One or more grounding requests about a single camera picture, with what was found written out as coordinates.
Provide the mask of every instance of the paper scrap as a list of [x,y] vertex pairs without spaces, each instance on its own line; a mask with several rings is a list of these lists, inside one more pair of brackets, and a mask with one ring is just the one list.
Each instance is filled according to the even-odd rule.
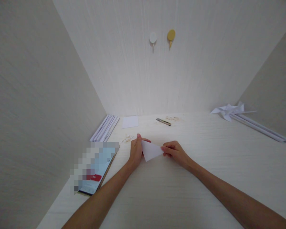
[[145,161],[149,161],[154,157],[163,154],[163,151],[161,150],[160,146],[146,141],[142,141],[142,151],[144,154]]
[[135,127],[139,125],[138,116],[129,116],[123,118],[122,129]]

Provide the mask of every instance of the textured wallpaper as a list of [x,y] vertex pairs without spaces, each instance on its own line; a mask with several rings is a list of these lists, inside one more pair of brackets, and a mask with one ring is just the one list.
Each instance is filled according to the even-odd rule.
[[248,86],[241,101],[247,114],[286,137],[286,33]]
[[37,227],[105,116],[53,2],[0,0],[0,228]]
[[106,112],[120,116],[237,102],[286,32],[286,0],[53,1]]

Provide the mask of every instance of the table surface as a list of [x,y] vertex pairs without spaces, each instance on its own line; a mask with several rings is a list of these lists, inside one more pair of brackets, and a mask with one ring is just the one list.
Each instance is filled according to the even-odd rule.
[[[155,120],[166,118],[167,126]],[[286,218],[286,143],[279,143],[235,120],[196,112],[139,116],[139,126],[122,129],[121,118],[110,142],[120,149],[104,184],[126,163],[127,135],[157,145],[177,140],[198,164]],[[71,195],[69,179],[38,228],[61,228],[87,200]],[[191,173],[173,159],[141,161],[108,212],[101,228],[242,228]]]

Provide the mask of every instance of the stack of paper sticks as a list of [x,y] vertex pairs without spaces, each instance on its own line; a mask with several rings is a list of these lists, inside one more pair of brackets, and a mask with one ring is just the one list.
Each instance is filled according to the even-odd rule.
[[108,141],[114,127],[120,118],[114,115],[107,115],[102,124],[90,139],[91,142],[106,142]]

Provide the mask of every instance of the white stick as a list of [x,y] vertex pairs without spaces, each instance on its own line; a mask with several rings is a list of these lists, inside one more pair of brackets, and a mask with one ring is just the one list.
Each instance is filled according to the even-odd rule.
[[119,119],[120,119],[119,117],[116,119],[116,121],[115,121],[115,123],[113,124],[113,127],[112,127],[111,131],[109,132],[109,134],[107,135],[107,137],[106,137],[105,141],[108,141],[108,139],[109,139],[109,137],[110,137],[111,133],[113,132],[113,129],[114,129],[114,128],[115,128],[115,126],[117,125],[117,123],[118,123]]
[[106,116],[106,118],[103,120],[102,124],[98,127],[98,129],[96,130],[96,132],[92,135],[92,137],[90,138],[90,141],[93,142],[94,138],[96,137],[96,135],[99,133],[100,129],[102,128],[102,126],[104,125],[105,121],[108,119],[109,115]]
[[243,118],[243,119],[245,119],[245,120],[247,120],[248,122],[250,122],[250,123],[252,123],[252,124],[254,124],[254,125],[256,125],[256,126],[262,128],[262,129],[264,129],[265,131],[268,131],[268,132],[270,132],[270,133],[272,133],[272,134],[274,134],[274,135],[276,135],[276,136],[278,136],[278,137],[284,139],[285,142],[286,142],[286,137],[284,137],[283,135],[281,135],[281,134],[279,134],[279,133],[277,133],[277,132],[274,132],[274,131],[272,131],[271,129],[268,129],[267,127],[265,127],[265,126],[259,124],[258,122],[252,120],[251,118],[248,118],[247,116],[240,115],[240,114],[236,114],[236,115],[239,116],[239,117],[241,117],[241,118]]
[[115,122],[115,120],[116,120],[117,118],[118,118],[118,117],[113,116],[113,119],[111,120],[111,122],[110,122],[110,124],[108,125],[106,131],[104,132],[103,136],[101,137],[100,142],[103,142],[103,141],[106,139],[106,137],[107,137],[107,135],[108,135],[108,133],[109,133],[109,131],[110,131],[112,125],[114,124],[114,122]]
[[114,119],[114,115],[112,115],[109,119],[109,121],[106,123],[106,125],[101,129],[101,132],[99,134],[99,136],[97,137],[96,141],[99,142],[104,134],[104,132],[106,131],[107,127],[109,126],[109,124],[111,123],[112,119]]
[[262,128],[254,125],[252,123],[250,123],[249,121],[247,121],[247,120],[245,120],[245,119],[243,119],[243,118],[241,118],[241,117],[239,117],[239,116],[237,116],[235,114],[230,114],[230,115],[231,115],[232,118],[240,121],[241,123],[244,123],[244,124],[248,125],[249,127],[251,127],[253,129],[263,133],[264,135],[267,135],[268,137],[271,137],[271,138],[273,138],[274,140],[276,140],[278,142],[284,142],[284,139],[282,139],[282,138],[280,138],[280,137],[278,137],[278,136],[276,136],[276,135],[274,135],[272,133],[269,133],[268,131],[265,131],[264,129],[262,129]]

